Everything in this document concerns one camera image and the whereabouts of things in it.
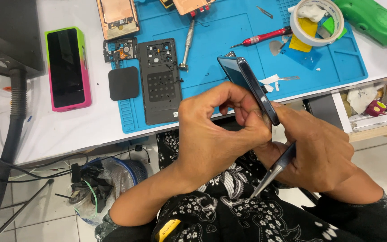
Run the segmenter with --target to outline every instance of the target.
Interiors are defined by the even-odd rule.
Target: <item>yellow label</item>
[[[311,21],[309,18],[298,19],[301,28],[312,37],[315,37],[317,31],[317,23]],[[300,50],[304,52],[310,52],[311,46],[300,41],[295,35],[292,35],[291,43],[289,48]]]
[[[155,239],[158,242],[163,242],[164,239],[177,227],[180,223],[178,219],[172,219],[168,221],[162,228],[159,230],[159,233],[155,235]]]

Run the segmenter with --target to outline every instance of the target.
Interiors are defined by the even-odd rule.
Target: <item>double-sided tape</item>
[[[326,39],[318,39],[309,36],[298,22],[298,9],[304,5],[318,5],[324,8],[334,19],[334,34]],[[337,7],[337,5],[330,0],[301,0],[294,8],[291,14],[291,29],[294,35],[303,43],[311,46],[325,46],[329,43],[333,43],[341,35],[344,29],[343,13]]]

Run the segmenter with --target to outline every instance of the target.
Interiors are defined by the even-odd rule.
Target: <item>screwdriver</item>
[[[291,26],[286,26],[284,28],[281,28],[279,30],[276,30],[276,31],[273,31],[273,32],[270,32],[270,33],[267,33],[267,34],[250,37],[248,39],[245,39],[243,41],[243,43],[231,46],[231,48],[239,46],[239,45],[250,46],[250,45],[262,42],[264,40],[270,39],[270,38],[275,37],[275,36],[287,35],[287,34],[290,34],[290,33],[292,33]]]

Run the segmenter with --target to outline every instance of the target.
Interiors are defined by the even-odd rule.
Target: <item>fingernail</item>
[[[261,112],[261,111],[255,109],[255,110],[253,110],[253,112],[255,112],[255,114],[256,114],[258,117],[262,118],[262,112]]]
[[[271,102],[271,105],[273,105],[274,107],[281,107],[282,105],[278,102]]]

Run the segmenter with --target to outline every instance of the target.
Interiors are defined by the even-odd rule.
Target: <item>black phone back cover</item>
[[[182,100],[173,38],[138,44],[146,124],[178,121]]]

